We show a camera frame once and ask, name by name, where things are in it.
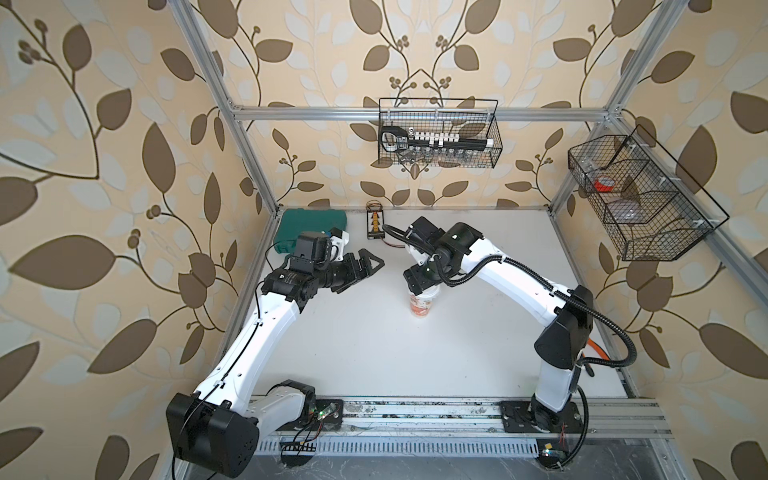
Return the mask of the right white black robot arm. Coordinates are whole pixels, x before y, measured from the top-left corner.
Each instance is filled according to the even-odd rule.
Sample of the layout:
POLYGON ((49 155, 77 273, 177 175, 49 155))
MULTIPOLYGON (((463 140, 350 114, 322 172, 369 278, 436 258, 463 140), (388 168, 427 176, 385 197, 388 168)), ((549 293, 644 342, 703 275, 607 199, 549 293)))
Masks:
POLYGON ((529 417, 536 429, 555 431, 581 375, 580 361, 593 327, 592 316, 584 310, 591 295, 581 287, 570 290, 547 280, 463 222, 445 231, 419 217, 404 231, 395 227, 386 231, 416 260, 404 272, 411 293, 440 285, 455 288, 479 278, 543 326, 534 342, 541 365, 529 417))

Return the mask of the printed paper milk tea cup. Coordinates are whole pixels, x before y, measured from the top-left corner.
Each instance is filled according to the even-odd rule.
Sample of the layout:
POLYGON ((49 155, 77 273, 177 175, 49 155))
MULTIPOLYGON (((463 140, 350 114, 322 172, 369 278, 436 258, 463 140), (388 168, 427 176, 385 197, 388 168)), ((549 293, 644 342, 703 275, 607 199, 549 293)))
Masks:
POLYGON ((427 288, 420 294, 410 294, 411 313, 417 317, 426 317, 432 308, 434 300, 440 293, 440 286, 427 288))

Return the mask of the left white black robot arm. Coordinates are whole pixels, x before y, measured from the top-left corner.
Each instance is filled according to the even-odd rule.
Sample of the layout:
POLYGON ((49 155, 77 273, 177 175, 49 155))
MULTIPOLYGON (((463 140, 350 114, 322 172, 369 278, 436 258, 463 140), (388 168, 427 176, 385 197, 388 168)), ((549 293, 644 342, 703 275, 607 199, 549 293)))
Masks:
POLYGON ((285 426, 309 430, 338 411, 316 406, 314 387, 294 380, 274 385, 253 402, 256 383, 279 340, 321 289, 341 293, 373 276, 383 259, 366 249, 334 260, 291 256, 264 279, 255 310, 218 365, 191 394, 176 394, 166 409, 173 461, 183 460, 228 478, 240 475, 259 441, 285 426))

